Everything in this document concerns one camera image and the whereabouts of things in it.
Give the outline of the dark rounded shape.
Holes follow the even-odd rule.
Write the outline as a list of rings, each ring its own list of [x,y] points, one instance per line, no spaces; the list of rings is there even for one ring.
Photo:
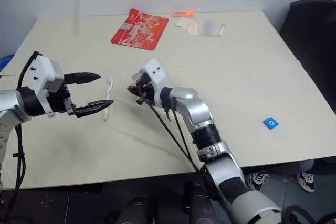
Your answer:
[[[185,184],[183,212],[188,215],[189,224],[219,224],[208,192],[198,183]]]
[[[115,224],[159,224],[157,201],[146,195],[130,200]]]

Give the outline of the grey trouser legs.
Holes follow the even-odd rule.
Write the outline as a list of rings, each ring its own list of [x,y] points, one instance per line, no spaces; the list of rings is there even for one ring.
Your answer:
[[[281,164],[273,164],[273,165],[263,165],[263,166],[251,166],[251,167],[243,167],[243,173],[245,175],[252,173],[281,173],[281,174],[299,174],[302,172],[307,172],[313,168],[314,160],[309,159],[305,161],[297,161],[290,163],[281,163]]]

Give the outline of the black chair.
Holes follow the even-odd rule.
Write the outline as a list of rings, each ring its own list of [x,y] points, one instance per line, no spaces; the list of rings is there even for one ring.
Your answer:
[[[336,0],[292,2],[280,36],[336,114]]]

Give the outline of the black white sneaker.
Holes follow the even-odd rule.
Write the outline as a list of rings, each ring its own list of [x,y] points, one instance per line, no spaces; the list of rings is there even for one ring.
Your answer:
[[[313,193],[315,191],[314,177],[310,173],[302,172],[296,175],[299,186],[306,192]]]
[[[265,180],[269,177],[268,174],[252,173],[246,176],[247,186],[251,190],[261,191]]]

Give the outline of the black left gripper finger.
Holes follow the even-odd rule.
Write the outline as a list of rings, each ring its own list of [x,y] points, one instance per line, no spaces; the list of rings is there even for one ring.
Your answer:
[[[81,107],[76,107],[71,103],[68,115],[75,115],[77,118],[81,118],[96,114],[104,109],[107,109],[113,102],[113,100],[99,100],[90,102],[87,105]]]
[[[91,72],[69,73],[64,75],[64,85],[85,84],[100,78],[100,75]]]

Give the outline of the orange marker pen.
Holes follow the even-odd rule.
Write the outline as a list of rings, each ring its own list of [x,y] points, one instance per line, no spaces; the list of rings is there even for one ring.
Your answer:
[[[185,17],[185,18],[193,18],[195,17],[195,13],[193,11],[179,11],[179,12],[173,12],[173,17]]]

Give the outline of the white toothbrush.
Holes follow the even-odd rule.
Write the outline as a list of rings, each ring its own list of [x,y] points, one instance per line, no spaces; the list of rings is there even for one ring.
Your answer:
[[[111,76],[109,77],[107,83],[108,83],[109,87],[108,87],[108,89],[107,89],[107,91],[106,91],[106,94],[107,94],[106,99],[107,99],[107,100],[110,100],[110,98],[111,98],[111,91],[112,91],[112,89],[113,89],[113,75],[111,75]],[[108,119],[109,119],[109,108],[106,107],[106,108],[104,109],[103,120],[106,122]]]

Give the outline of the red snack package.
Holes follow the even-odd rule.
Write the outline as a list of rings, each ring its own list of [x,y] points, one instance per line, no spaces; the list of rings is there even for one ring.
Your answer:
[[[144,50],[154,50],[169,22],[168,18],[130,9],[129,15],[110,42]]]

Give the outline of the clear plastic bag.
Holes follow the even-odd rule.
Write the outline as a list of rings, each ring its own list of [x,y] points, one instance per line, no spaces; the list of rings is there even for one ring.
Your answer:
[[[210,37],[220,37],[222,34],[223,23],[218,23],[213,20],[206,20],[203,23],[202,35]]]

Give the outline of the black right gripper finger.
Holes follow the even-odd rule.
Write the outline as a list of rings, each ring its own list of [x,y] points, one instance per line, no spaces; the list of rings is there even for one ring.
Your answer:
[[[142,88],[141,88],[140,86],[129,85],[129,86],[127,87],[127,90],[128,90],[131,94],[133,94],[133,95],[135,95],[135,96],[137,96],[137,97],[141,97],[141,96],[143,96],[143,91],[142,91]]]

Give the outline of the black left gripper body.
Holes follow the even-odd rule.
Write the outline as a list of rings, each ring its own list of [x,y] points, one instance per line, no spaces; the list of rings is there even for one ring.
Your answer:
[[[71,100],[70,92],[66,85],[62,85],[55,93],[49,93],[47,101],[53,112],[68,113],[69,115],[74,115],[76,112],[76,106]]]

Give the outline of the blue square card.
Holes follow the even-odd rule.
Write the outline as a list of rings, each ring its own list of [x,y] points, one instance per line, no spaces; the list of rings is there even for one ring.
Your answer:
[[[279,123],[273,117],[268,117],[268,118],[264,119],[263,124],[269,130],[273,130],[274,128],[276,128],[279,125]]]

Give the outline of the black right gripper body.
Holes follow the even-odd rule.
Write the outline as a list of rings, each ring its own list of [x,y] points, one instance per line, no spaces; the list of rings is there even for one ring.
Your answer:
[[[150,77],[144,73],[140,76],[138,79],[138,91],[140,94],[140,100],[142,104],[144,101],[148,101],[150,105],[155,105],[154,101],[154,87],[151,84],[151,79]]]

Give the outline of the blue round object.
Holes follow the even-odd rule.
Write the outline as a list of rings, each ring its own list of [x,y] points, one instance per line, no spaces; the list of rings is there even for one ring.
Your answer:
[[[14,54],[11,54],[0,59],[0,72],[10,63],[13,57]]]

